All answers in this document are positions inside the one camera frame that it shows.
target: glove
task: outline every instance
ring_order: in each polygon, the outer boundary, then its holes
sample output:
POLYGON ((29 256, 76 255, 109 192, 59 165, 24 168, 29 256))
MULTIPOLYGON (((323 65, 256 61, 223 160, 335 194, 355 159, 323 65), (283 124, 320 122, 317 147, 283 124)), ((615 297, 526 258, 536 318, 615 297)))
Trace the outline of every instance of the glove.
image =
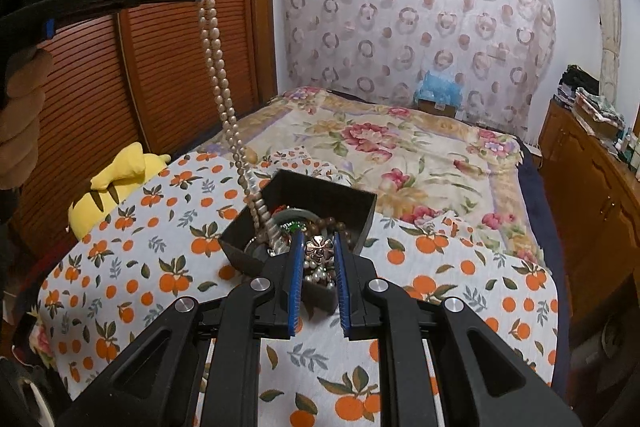
POLYGON ((0 112, 0 189, 17 188, 27 181, 38 161, 42 86, 53 57, 38 50, 7 81, 7 106, 0 112))

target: louvered door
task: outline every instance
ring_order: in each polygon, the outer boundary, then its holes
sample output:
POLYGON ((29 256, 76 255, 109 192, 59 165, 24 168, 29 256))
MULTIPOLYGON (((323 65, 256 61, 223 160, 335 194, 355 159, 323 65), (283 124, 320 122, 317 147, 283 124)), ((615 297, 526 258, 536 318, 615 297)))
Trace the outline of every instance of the louvered door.
POLYGON ((45 85, 38 165, 13 225, 36 256, 65 235, 66 210, 82 183, 138 140, 112 17, 62 30, 44 47, 54 71, 45 85))
MULTIPOLYGON (((257 105, 249 0, 216 0, 220 38, 236 110, 257 105)), ((154 152, 173 152, 218 121, 192 3, 143 6, 128 13, 132 52, 154 152)))

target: sheer curtain with circle pattern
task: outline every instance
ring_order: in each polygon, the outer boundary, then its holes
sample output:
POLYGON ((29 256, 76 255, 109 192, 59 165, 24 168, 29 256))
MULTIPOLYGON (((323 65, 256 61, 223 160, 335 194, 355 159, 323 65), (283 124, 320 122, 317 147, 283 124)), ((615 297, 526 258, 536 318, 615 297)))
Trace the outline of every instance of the sheer curtain with circle pattern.
POLYGON ((285 0, 295 86, 410 106, 426 71, 465 119, 519 136, 554 46, 552 0, 285 0))

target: black jewelry box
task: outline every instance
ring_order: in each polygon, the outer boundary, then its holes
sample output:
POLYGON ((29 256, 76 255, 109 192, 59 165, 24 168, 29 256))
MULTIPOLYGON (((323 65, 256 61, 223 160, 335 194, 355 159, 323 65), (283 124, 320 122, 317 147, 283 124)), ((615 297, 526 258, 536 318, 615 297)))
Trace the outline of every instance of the black jewelry box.
MULTIPOLYGON (((351 233, 351 250, 354 255, 359 255, 373 222, 377 195, 281 169, 263 188, 262 199, 271 213, 286 204, 291 208, 310 210, 322 219, 335 217, 351 233)), ((244 253, 244 247, 254 237, 254 222, 246 206, 219 238, 231 266, 251 277, 259 275, 264 264, 264 261, 244 253)), ((335 289, 328 290, 306 281, 302 285, 302 300, 330 314, 338 305, 335 289)))

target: cabinet handle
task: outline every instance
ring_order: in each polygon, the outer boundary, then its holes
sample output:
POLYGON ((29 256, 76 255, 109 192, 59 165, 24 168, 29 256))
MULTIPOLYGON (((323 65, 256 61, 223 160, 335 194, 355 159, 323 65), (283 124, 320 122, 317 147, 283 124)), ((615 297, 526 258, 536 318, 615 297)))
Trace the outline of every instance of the cabinet handle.
POLYGON ((611 203, 611 206, 609 207, 609 212, 607 212, 607 215, 604 216, 604 221, 606 221, 607 219, 609 219, 609 216, 611 215, 611 211, 613 210, 613 208, 616 206, 616 202, 614 201, 613 203, 611 203))
POLYGON ((602 204, 600 208, 601 214, 604 214, 605 208, 607 208, 607 203, 609 203, 610 200, 611 200, 611 196, 607 196, 607 199, 605 200, 605 202, 602 204))

